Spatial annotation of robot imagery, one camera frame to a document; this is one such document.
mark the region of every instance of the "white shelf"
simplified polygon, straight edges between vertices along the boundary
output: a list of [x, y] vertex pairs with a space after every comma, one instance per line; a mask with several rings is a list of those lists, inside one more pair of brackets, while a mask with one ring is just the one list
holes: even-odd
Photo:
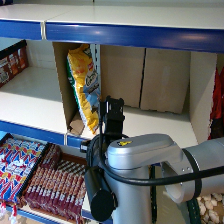
[[67, 132], [57, 73], [53, 69], [26, 68], [0, 89], [0, 104], [2, 121]]
[[189, 114], [143, 111], [137, 108], [124, 108], [123, 133], [129, 137], [161, 133], [169, 135], [181, 148], [197, 145]]
[[70, 9], [69, 6], [14, 4], [0, 7], [0, 20], [45, 22]]
[[74, 3], [70, 12], [47, 22], [224, 29], [223, 9], [221, 3]]

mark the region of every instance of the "candy bar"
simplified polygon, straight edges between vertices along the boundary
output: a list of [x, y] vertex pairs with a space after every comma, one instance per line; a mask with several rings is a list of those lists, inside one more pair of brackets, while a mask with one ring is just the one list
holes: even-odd
[[57, 191], [58, 191], [58, 187], [59, 187], [60, 181], [61, 181], [62, 176], [63, 176], [63, 172], [62, 172], [61, 170], [58, 171], [58, 172], [59, 172], [58, 177], [57, 177], [57, 179], [56, 179], [54, 188], [53, 188], [53, 190], [52, 190], [50, 199], [49, 199], [49, 201], [48, 201], [48, 208], [49, 208], [49, 210], [50, 210], [51, 212], [53, 212], [55, 215], [57, 215], [58, 212], [57, 212], [56, 207], [53, 206], [53, 201], [54, 201], [54, 199], [55, 199], [55, 195], [56, 195], [56, 193], [57, 193]]
[[61, 192], [62, 192], [62, 189], [64, 187], [64, 184], [65, 184], [65, 181], [67, 179], [67, 176], [68, 176], [68, 172], [64, 172], [63, 175], [62, 175], [62, 178], [61, 178], [61, 181], [59, 183], [59, 186], [58, 186], [58, 189], [57, 189], [57, 192], [55, 194], [55, 198], [54, 198], [54, 201], [53, 201], [53, 206], [57, 207], [58, 206], [58, 201], [59, 201], [59, 198], [60, 198], [60, 195], [61, 195]]
[[47, 173], [48, 173], [48, 170], [47, 169], [44, 169], [45, 171], [44, 171], [44, 173], [43, 173], [43, 176], [42, 176], [42, 178], [40, 178], [40, 182], [39, 182], [39, 184], [38, 184], [38, 186], [37, 186], [37, 188], [36, 188], [36, 191], [34, 192], [34, 195], [33, 195], [33, 197], [32, 197], [32, 201], [33, 201], [33, 204], [34, 205], [38, 205], [39, 206], [39, 203], [38, 203], [38, 201], [37, 201], [37, 199], [38, 199], [38, 195], [39, 195], [39, 192], [40, 192], [40, 190], [42, 189], [42, 186], [43, 186], [43, 184], [44, 184], [44, 181], [45, 181], [45, 179], [46, 179], [46, 177], [47, 177]]
[[33, 200], [34, 195], [35, 195], [35, 192], [36, 192], [36, 189], [37, 189], [37, 187], [39, 186], [39, 183], [41, 182], [44, 173], [45, 173], [45, 169], [42, 168], [42, 169], [40, 170], [40, 172], [39, 172], [39, 174], [38, 174], [36, 180], [35, 180], [35, 183], [34, 183], [34, 185], [33, 185], [32, 190], [31, 190], [31, 192], [30, 192], [30, 195], [29, 195], [29, 199], [30, 199], [30, 200]]
[[57, 210], [58, 210], [58, 213], [60, 215], [62, 215], [62, 216], [64, 216], [64, 203], [65, 203], [65, 199], [68, 196], [68, 193], [69, 193], [70, 187], [72, 185], [73, 179], [74, 179], [74, 174], [73, 173], [69, 173], [68, 176], [67, 176], [66, 182], [64, 184], [64, 187], [62, 189], [62, 192], [61, 192], [59, 201], [58, 201]]
[[78, 178], [79, 178], [78, 175], [75, 175], [75, 176], [74, 176], [74, 179], [73, 179], [73, 181], [72, 181], [72, 185], [71, 185], [71, 187], [70, 187], [70, 189], [69, 189], [69, 193], [68, 193], [68, 195], [67, 195], [67, 197], [66, 197], [66, 200], [65, 200], [65, 203], [64, 203], [64, 205], [63, 205], [64, 216], [65, 216], [67, 219], [69, 219], [68, 206], [69, 206], [71, 197], [72, 197], [72, 195], [73, 195], [73, 191], [74, 191], [74, 189], [75, 189], [75, 186], [76, 186], [76, 184], [77, 184]]
[[51, 172], [51, 175], [49, 177], [49, 180], [48, 180], [48, 183], [44, 189], [44, 192], [43, 192], [43, 195], [42, 195], [42, 198], [41, 198], [41, 207], [45, 210], [48, 211], [48, 207], [46, 206], [47, 204], [47, 201], [49, 199], [47, 193], [50, 191], [50, 188], [51, 188], [51, 185], [52, 185], [52, 182], [53, 182], [53, 177], [54, 177], [54, 174], [55, 174], [55, 171], [52, 170]]
[[25, 194], [25, 199], [26, 199], [27, 202], [29, 202], [29, 195], [30, 195], [30, 193], [31, 193], [31, 191], [32, 191], [32, 188], [33, 188], [33, 186], [34, 186], [34, 184], [35, 184], [36, 179], [38, 178], [38, 175], [39, 175], [40, 171], [41, 171], [41, 168], [38, 167], [38, 169], [37, 169], [35, 175], [34, 175], [33, 178], [32, 178], [32, 181], [31, 181], [31, 183], [30, 183], [30, 185], [29, 185], [29, 188], [28, 188], [28, 190], [27, 190], [27, 192], [26, 192], [26, 194]]
[[84, 181], [83, 176], [79, 176], [75, 189], [72, 192], [72, 196], [68, 205], [68, 215], [70, 216], [70, 218], [74, 218], [73, 207], [74, 207], [75, 199], [79, 193], [79, 190], [81, 188], [83, 181]]
[[56, 169], [60, 159], [61, 149], [57, 145], [52, 145], [41, 167], [47, 169]]
[[81, 209], [82, 209], [82, 204], [84, 201], [85, 194], [86, 194], [86, 186], [85, 186], [85, 182], [83, 181], [82, 186], [79, 190], [79, 194], [75, 201], [74, 213], [76, 214], [76, 216], [81, 214]]
[[44, 200], [44, 206], [47, 207], [48, 210], [51, 210], [51, 207], [49, 206], [49, 201], [51, 199], [51, 194], [53, 192], [53, 189], [56, 185], [58, 185], [57, 180], [60, 178], [62, 173], [60, 171], [55, 171], [52, 181], [50, 182], [50, 185], [48, 186], [48, 190], [45, 196]]
[[45, 180], [44, 180], [44, 183], [42, 185], [42, 188], [40, 189], [40, 192], [39, 192], [39, 194], [37, 196], [37, 203], [39, 205], [41, 205], [42, 196], [43, 196], [44, 190], [45, 190], [45, 188], [47, 186], [48, 180], [49, 180], [49, 178], [51, 176], [51, 173], [52, 173], [52, 170], [48, 170], [48, 172], [46, 174], [46, 177], [45, 177]]
[[54, 145], [51, 145], [49, 152], [47, 153], [41, 167], [47, 168], [47, 165], [50, 163], [51, 157], [53, 156], [54, 152], [55, 152], [55, 147], [54, 147]]

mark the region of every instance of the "snack bag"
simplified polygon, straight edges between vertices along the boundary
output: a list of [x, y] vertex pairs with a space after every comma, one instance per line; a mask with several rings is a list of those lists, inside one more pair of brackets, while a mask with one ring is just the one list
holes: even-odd
[[89, 44], [69, 50], [67, 70], [82, 121], [94, 134], [99, 123], [97, 108], [100, 89]]

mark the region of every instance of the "cardboard box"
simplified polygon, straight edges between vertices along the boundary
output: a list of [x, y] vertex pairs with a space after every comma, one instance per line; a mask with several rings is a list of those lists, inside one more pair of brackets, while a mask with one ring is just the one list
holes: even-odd
[[0, 51], [0, 88], [28, 67], [26, 41]]
[[102, 45], [100, 59], [102, 99], [110, 95], [139, 107], [144, 48]]
[[190, 52], [147, 49], [142, 110], [181, 113], [190, 77]]

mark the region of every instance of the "shelf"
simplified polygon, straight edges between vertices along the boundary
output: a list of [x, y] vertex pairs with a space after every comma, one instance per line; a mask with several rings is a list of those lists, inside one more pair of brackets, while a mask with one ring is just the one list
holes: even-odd
[[46, 37], [52, 41], [218, 53], [224, 52], [223, 9], [221, 3], [74, 5], [70, 12], [47, 20]]
[[57, 73], [28, 67], [0, 89], [1, 131], [64, 145], [67, 133]]
[[224, 53], [223, 9], [223, 3], [15, 4], [0, 8], [0, 36]]
[[1, 6], [0, 36], [41, 40], [45, 35], [44, 22], [49, 18], [69, 11], [69, 9], [69, 6], [32, 4]]
[[[163, 113], [125, 106], [124, 115], [123, 133], [129, 137], [161, 133], [169, 135], [181, 148], [198, 144], [187, 112]], [[92, 139], [94, 136], [85, 128], [80, 137], [68, 134], [67, 145], [79, 148], [82, 140]]]

